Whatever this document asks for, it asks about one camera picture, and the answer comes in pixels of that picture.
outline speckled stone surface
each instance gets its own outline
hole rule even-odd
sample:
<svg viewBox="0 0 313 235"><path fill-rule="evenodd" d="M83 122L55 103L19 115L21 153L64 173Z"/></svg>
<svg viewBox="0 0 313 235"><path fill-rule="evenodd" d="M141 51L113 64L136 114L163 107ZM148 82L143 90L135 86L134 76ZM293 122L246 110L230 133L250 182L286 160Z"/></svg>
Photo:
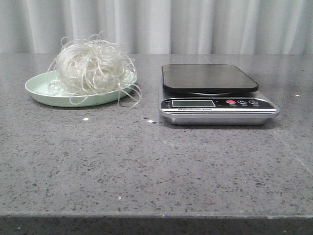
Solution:
<svg viewBox="0 0 313 235"><path fill-rule="evenodd" d="M24 84L54 57L0 54L0 232L183 234L184 221L190 234L312 232L313 56L134 55L143 100L131 110L127 98L78 109L33 100ZM236 65L281 114L262 126L171 125L157 85L173 63Z"/></svg>

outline lcd display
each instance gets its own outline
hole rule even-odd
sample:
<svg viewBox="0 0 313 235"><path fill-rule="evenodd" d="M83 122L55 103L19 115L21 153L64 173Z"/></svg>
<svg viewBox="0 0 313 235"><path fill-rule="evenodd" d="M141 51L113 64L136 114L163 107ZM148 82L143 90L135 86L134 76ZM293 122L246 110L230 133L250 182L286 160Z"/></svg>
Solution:
<svg viewBox="0 0 313 235"><path fill-rule="evenodd" d="M173 107L215 107L212 100L172 100Z"/></svg>

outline white curtain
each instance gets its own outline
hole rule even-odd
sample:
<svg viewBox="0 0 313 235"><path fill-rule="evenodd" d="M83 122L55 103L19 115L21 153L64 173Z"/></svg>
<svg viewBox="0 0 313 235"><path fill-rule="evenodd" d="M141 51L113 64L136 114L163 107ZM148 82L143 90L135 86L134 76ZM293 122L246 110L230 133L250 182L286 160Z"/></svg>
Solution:
<svg viewBox="0 0 313 235"><path fill-rule="evenodd" d="M0 0L0 52L102 38L138 54L313 53L313 0Z"/></svg>

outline mint green plate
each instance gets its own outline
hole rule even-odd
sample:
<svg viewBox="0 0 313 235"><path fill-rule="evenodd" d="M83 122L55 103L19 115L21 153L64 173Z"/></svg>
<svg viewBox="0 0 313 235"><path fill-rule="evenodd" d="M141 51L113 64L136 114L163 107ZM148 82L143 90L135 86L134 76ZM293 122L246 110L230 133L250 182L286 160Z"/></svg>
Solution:
<svg viewBox="0 0 313 235"><path fill-rule="evenodd" d="M99 104L106 104L119 98L123 98L126 96L124 92L120 91L112 91L106 94L91 94L91 95L80 95L80 96L72 96L71 101L72 103L80 103L80 104L72 104L70 103L70 96L63 96L61 94L58 95L51 95L48 92L48 80L54 79L56 77L55 71L45 72L39 74L31 79L29 79L26 84L25 88L29 91L30 95L38 102L57 106L57 107L88 107L94 106ZM127 93L132 91L132 87L136 82L137 77L133 72L130 72L124 79L125 82L129 83L129 86L124 88L123 90Z"/></svg>

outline digital scale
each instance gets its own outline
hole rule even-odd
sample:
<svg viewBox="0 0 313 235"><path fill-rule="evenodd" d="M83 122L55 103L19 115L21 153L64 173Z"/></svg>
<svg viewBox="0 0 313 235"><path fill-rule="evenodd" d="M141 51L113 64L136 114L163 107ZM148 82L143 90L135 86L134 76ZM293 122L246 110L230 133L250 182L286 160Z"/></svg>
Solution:
<svg viewBox="0 0 313 235"><path fill-rule="evenodd" d="M260 125L279 114L255 81L224 64L163 66L159 109L178 125Z"/></svg>

